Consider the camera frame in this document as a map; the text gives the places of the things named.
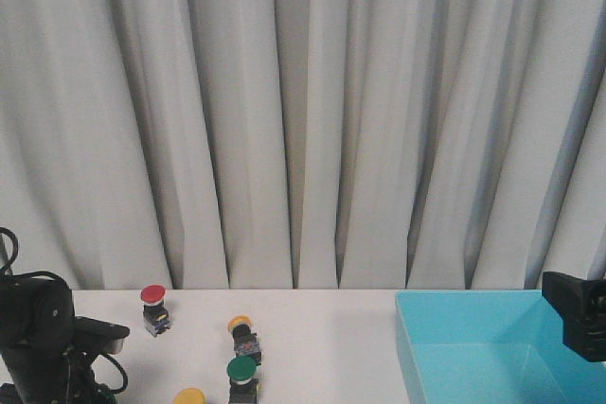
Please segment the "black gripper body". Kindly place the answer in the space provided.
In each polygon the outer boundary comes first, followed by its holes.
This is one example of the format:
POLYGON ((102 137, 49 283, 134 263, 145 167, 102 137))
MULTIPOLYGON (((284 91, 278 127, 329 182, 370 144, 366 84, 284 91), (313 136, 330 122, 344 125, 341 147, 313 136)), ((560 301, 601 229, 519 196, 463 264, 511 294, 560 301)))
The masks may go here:
POLYGON ((589 362, 605 361, 605 280, 544 272, 542 296, 562 319, 562 342, 589 362))

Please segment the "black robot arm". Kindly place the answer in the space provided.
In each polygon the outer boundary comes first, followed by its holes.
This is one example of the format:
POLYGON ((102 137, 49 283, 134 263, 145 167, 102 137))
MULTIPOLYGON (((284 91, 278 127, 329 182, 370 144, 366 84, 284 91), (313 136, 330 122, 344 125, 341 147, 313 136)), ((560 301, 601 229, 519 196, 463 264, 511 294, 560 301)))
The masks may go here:
POLYGON ((74 305, 66 283, 49 273, 1 279, 1 358, 24 403, 67 403, 74 305))

